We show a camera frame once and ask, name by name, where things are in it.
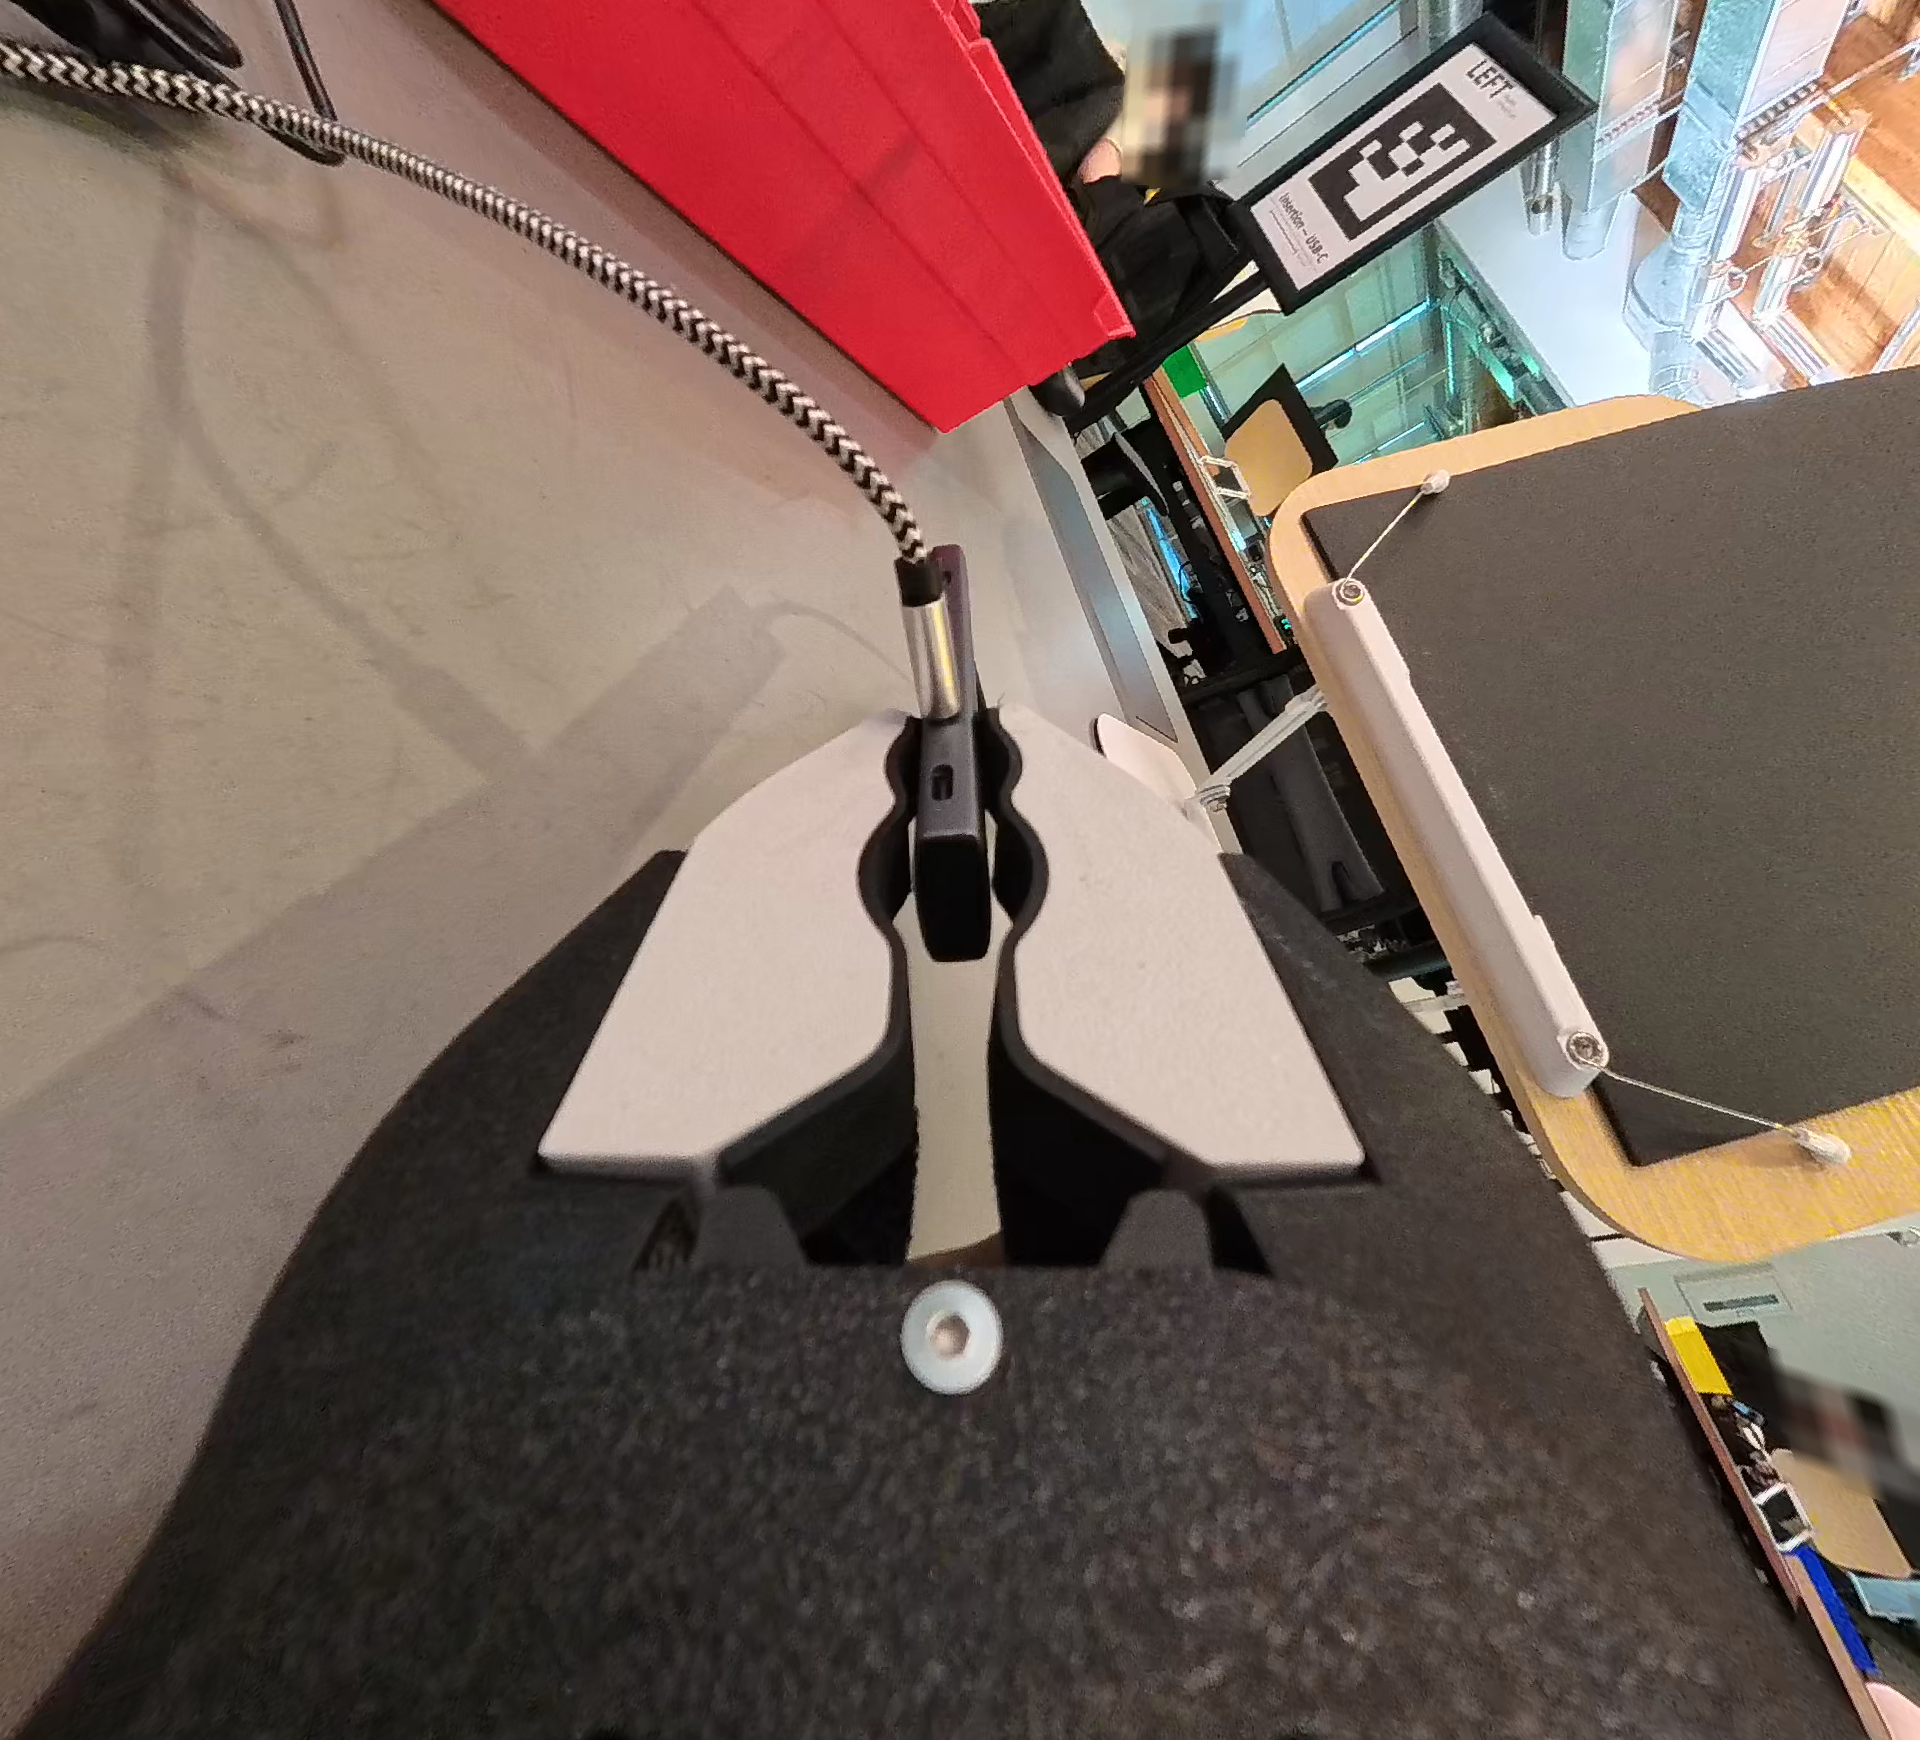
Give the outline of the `wooden back chair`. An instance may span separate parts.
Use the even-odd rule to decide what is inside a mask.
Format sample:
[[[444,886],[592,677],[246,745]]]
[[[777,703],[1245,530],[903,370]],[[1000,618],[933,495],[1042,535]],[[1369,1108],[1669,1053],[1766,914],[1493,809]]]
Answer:
[[[1301,485],[1334,468],[1329,435],[1346,429],[1352,414],[1346,398],[1308,403],[1293,373],[1275,366],[1234,409],[1222,435],[1222,462],[1239,478],[1251,514],[1269,520]]]

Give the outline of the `blue plastic bin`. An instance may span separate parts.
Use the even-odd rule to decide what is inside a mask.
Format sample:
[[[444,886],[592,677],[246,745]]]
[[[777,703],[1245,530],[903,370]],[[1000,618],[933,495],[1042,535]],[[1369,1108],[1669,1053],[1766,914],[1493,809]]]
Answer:
[[[1808,1539],[1791,1552],[1791,1559],[1797,1561],[1805,1572],[1812,1593],[1820,1600],[1824,1614],[1831,1622],[1850,1661],[1860,1672],[1862,1680],[1876,1680],[1878,1666],[1870,1645],[1860,1634],[1848,1600],[1842,1598],[1842,1592],[1837,1590],[1834,1576],[1828,1569],[1828,1564],[1821,1559],[1817,1547]]]

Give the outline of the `dark grey usb hub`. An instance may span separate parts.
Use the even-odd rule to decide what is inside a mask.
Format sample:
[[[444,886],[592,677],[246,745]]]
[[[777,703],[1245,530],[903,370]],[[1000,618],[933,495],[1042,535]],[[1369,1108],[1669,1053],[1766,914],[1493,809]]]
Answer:
[[[964,552],[938,545],[920,563],[899,562],[898,581],[920,719],[912,828],[920,930],[931,960],[978,960],[989,940],[992,888]]]

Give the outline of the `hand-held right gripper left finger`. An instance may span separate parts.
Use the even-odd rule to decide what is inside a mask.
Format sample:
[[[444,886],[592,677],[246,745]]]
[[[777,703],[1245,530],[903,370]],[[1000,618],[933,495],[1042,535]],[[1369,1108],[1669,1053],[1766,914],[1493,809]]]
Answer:
[[[862,1183],[915,1137],[902,759],[879,711],[679,859],[539,1143],[561,1174]]]

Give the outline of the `white board bracket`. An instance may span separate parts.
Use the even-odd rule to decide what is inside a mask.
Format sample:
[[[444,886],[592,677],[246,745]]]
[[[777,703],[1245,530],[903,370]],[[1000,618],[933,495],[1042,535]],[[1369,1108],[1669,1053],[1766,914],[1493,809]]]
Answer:
[[[1439,871],[1526,1076],[1560,1098],[1588,1092],[1609,1069],[1609,1046],[1453,764],[1376,599],[1349,575],[1314,587],[1303,614]]]

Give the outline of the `black wood-rimmed board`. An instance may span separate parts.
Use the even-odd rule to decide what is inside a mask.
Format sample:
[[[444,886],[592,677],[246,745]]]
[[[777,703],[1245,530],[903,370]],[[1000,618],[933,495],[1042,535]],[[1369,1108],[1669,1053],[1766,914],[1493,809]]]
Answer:
[[[1745,1263],[1916,1217],[1917,381],[1634,396],[1301,485],[1269,575],[1550,1170]],[[1534,1085],[1303,614],[1355,575],[1611,1062]]]

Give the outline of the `silver ventilation duct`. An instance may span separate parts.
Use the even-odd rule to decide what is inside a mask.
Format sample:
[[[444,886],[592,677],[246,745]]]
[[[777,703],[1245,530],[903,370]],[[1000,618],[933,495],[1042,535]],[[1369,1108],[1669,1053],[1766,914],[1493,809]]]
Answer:
[[[1916,0],[1552,1],[1595,114],[1439,239],[1466,427],[1914,358],[1914,229],[1862,148]]]

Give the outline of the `framed marker sign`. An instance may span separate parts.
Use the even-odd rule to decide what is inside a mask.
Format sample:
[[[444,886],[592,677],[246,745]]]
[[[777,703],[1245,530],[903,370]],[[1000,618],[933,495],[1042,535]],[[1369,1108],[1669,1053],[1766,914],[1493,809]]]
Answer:
[[[1256,294],[1299,312],[1595,110],[1494,13],[1479,15],[1233,200]]]

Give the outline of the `red plastic bin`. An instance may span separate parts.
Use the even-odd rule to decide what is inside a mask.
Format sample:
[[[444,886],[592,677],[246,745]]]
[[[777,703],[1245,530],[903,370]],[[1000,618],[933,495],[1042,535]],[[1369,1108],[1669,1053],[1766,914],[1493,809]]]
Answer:
[[[1131,335],[969,0],[428,0],[903,409]]]

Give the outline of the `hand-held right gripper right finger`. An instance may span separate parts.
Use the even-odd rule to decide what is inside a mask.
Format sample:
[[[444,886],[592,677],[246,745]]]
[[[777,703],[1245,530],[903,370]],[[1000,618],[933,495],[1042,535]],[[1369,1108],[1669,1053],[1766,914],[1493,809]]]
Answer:
[[[1173,1181],[1359,1176],[1357,1129],[1197,809],[1025,706],[989,723],[1014,1071]]]

